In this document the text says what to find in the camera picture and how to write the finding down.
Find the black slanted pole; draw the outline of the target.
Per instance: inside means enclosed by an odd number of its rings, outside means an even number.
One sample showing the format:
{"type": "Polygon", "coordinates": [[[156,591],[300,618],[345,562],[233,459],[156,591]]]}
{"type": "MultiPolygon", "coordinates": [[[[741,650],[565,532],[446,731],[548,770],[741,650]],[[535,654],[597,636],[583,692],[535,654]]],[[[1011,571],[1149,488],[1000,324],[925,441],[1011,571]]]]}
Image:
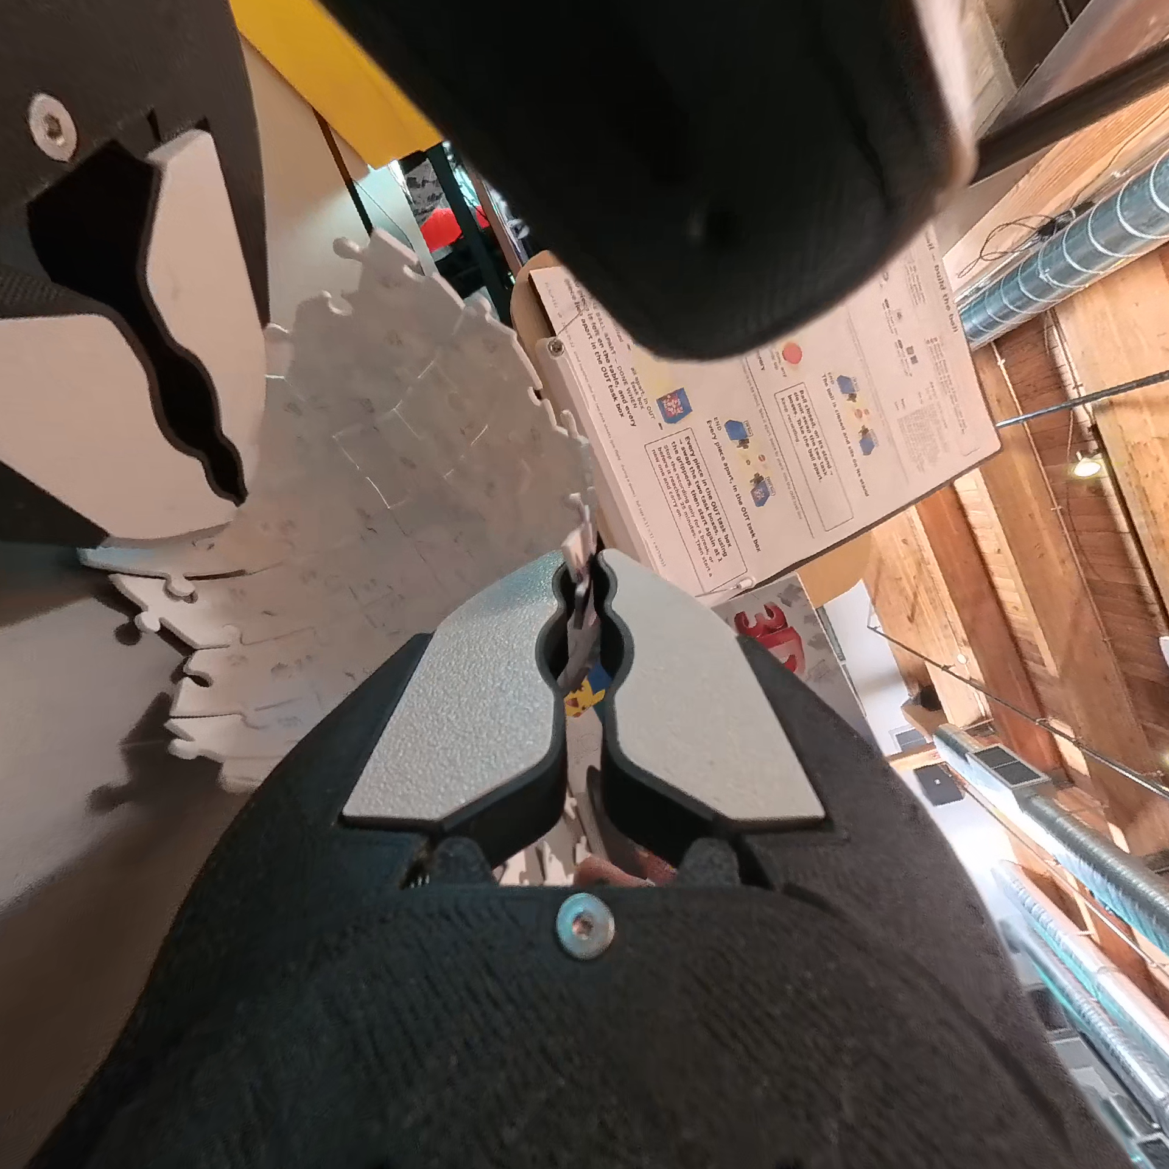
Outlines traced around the black slanted pole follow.
{"type": "Polygon", "coordinates": [[[1013,97],[978,141],[978,185],[1166,85],[1166,40],[1038,107],[1013,97]]]}

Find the yellow plastic bin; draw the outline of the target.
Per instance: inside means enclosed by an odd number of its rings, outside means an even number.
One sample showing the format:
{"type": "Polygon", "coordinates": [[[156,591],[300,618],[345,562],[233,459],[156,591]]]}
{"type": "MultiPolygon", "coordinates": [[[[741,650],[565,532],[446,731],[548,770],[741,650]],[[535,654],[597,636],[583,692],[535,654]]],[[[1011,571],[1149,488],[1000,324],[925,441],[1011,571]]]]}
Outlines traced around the yellow plastic bin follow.
{"type": "Polygon", "coordinates": [[[238,32],[370,167],[445,141],[317,1],[231,1],[238,32]]]}

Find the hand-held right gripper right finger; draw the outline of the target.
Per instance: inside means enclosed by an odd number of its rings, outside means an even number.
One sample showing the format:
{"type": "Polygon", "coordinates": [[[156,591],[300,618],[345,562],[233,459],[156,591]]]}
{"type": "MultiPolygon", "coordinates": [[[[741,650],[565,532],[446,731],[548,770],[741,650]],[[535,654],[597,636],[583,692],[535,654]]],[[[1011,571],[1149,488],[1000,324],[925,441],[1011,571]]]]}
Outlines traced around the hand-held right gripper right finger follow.
{"type": "Polygon", "coordinates": [[[594,558],[606,817],[672,867],[700,839],[818,828],[825,807],[732,629],[618,550],[594,558]]]}

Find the thin black ceiling rod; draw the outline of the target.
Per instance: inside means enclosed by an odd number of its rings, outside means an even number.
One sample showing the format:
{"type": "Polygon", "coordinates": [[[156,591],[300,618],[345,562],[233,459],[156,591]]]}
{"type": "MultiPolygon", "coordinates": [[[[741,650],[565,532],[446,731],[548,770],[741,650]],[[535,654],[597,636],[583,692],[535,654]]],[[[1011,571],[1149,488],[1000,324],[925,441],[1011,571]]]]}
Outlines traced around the thin black ceiling rod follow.
{"type": "Polygon", "coordinates": [[[1068,413],[1075,409],[1085,409],[1088,406],[1096,405],[1103,401],[1114,399],[1119,397],[1128,395],[1134,391],[1151,388],[1153,385],[1163,385],[1167,383],[1169,372],[1162,370],[1153,374],[1145,374],[1142,377],[1130,380],[1123,384],[1110,385],[1102,390],[1096,390],[1092,392],[1081,394],[1071,397],[1066,401],[1060,401],[1052,405],[1046,405],[1041,409],[1031,411],[1027,413],[1020,413],[1007,419],[998,420],[995,423],[996,430],[1004,430],[1014,426],[1028,424],[1036,419],[1043,419],[1050,415],[1063,415],[1068,413]]]}
{"type": "Polygon", "coordinates": [[[972,678],[968,678],[968,676],[963,676],[961,674],[954,671],[953,667],[938,662],[933,658],[931,658],[927,653],[920,651],[914,647],[910,647],[908,644],[899,640],[897,637],[892,637],[889,633],[883,632],[883,629],[879,625],[868,623],[867,630],[869,633],[875,635],[875,636],[882,637],[890,647],[901,650],[901,651],[915,657],[918,661],[924,662],[925,665],[938,669],[940,674],[946,675],[947,678],[952,678],[952,679],[966,685],[971,690],[979,693],[979,696],[986,699],[989,703],[992,703],[992,704],[995,704],[995,706],[998,706],[998,707],[1000,707],[1006,711],[1013,712],[1014,715],[1017,715],[1020,719],[1025,721],[1027,724],[1031,724],[1032,726],[1038,726],[1043,732],[1049,733],[1050,736],[1053,736],[1056,739],[1060,739],[1066,743],[1070,743],[1085,760],[1092,760],[1092,761],[1098,763],[1099,765],[1106,767],[1110,771],[1113,771],[1114,774],[1123,777],[1124,779],[1141,786],[1148,793],[1155,795],[1155,796],[1158,796],[1163,800],[1167,800],[1167,786],[1166,786],[1166,783],[1159,781],[1159,779],[1153,779],[1151,774],[1133,770],[1131,767],[1127,767],[1121,761],[1113,758],[1110,754],[1105,754],[1099,750],[1095,750],[1094,747],[1087,745],[1085,740],[1074,736],[1070,732],[1064,732],[1064,731],[1059,729],[1055,725],[1055,722],[1052,722],[1048,717],[1031,715],[1030,712],[1024,711],[1024,708],[1021,706],[1017,706],[1014,701],[989,690],[982,682],[978,682],[978,680],[975,680],[972,678]]]}

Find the grey partial puzzle ball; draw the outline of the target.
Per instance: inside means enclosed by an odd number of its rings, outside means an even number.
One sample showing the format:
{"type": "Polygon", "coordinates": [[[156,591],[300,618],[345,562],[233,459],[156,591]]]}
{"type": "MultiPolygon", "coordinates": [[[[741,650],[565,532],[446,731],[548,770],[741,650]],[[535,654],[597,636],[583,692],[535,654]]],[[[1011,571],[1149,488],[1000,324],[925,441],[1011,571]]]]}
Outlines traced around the grey partial puzzle ball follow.
{"type": "Polygon", "coordinates": [[[338,238],[355,289],[267,330],[257,476],[221,530],[80,550],[188,655],[167,749],[254,789],[416,633],[552,552],[590,454],[515,333],[389,234],[338,238]]]}

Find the grey metal beam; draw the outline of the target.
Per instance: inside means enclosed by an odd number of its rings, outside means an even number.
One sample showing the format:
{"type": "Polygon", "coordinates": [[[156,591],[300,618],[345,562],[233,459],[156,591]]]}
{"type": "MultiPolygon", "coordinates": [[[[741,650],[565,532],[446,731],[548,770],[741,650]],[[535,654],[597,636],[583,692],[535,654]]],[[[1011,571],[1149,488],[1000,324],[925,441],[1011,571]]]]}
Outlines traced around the grey metal beam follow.
{"type": "Polygon", "coordinates": [[[1017,89],[1013,106],[1038,107],[1166,40],[1166,1],[1089,1],[1017,89]]]}

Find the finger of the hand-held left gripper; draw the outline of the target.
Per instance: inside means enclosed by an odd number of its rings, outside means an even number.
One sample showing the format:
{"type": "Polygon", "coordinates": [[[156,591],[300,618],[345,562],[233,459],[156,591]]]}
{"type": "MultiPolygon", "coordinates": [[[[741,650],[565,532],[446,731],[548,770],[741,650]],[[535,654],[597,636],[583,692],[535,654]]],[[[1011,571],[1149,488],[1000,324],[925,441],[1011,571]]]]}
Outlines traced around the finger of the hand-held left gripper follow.
{"type": "Polygon", "coordinates": [[[100,314],[2,320],[1,455],[117,541],[208,532],[236,512],[164,437],[146,369],[100,314]]]}
{"type": "Polygon", "coordinates": [[[265,355],[214,139],[193,128],[146,157],[110,147],[110,305],[139,340],[163,437],[161,505],[239,505],[259,459],[265,355]]]}

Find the rectangular vent duct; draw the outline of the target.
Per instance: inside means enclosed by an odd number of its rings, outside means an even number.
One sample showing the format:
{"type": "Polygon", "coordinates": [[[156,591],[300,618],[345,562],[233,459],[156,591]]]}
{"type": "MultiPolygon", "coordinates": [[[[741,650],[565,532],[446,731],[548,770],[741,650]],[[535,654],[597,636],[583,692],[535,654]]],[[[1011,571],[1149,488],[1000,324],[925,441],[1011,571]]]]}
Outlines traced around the rectangular vent duct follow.
{"type": "Polygon", "coordinates": [[[943,724],[932,735],[942,760],[993,809],[1082,882],[1107,910],[1167,952],[1167,885],[1057,803],[1052,779],[999,745],[979,745],[943,724]]]}

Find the silver spiral air duct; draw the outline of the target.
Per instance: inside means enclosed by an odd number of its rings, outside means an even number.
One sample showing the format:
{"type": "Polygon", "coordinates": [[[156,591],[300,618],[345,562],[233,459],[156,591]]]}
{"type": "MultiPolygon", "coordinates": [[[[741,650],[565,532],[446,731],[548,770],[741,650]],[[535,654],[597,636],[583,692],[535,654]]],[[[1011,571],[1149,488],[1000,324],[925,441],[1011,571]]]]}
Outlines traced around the silver spiral air duct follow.
{"type": "Polygon", "coordinates": [[[1160,1009],[1013,861],[991,868],[1013,907],[1003,935],[1025,953],[1075,1030],[1166,1144],[1167,1021],[1160,1009]]]}
{"type": "Polygon", "coordinates": [[[960,305],[975,351],[1167,241],[1167,153],[1114,192],[1075,210],[1023,257],[960,305]]]}

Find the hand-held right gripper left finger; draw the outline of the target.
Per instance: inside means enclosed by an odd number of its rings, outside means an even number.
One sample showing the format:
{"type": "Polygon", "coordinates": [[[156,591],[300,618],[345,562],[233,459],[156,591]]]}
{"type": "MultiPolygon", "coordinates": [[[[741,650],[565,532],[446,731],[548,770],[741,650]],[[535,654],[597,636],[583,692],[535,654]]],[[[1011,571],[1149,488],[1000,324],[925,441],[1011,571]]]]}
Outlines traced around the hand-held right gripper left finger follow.
{"type": "Polygon", "coordinates": [[[498,867],[561,817],[565,600],[555,550],[487,586],[434,630],[341,810],[357,828],[466,838],[498,867]]]}

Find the blue puzzle box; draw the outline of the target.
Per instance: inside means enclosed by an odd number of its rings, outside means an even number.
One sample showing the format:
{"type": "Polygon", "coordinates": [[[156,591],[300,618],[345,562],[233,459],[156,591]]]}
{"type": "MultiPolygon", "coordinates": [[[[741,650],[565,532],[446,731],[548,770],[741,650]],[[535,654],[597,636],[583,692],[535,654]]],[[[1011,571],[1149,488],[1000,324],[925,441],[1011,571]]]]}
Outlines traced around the blue puzzle box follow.
{"type": "Polygon", "coordinates": [[[734,635],[765,650],[871,746],[876,743],[826,621],[811,605],[796,575],[760,589],[730,590],[697,601],[734,635]]]}

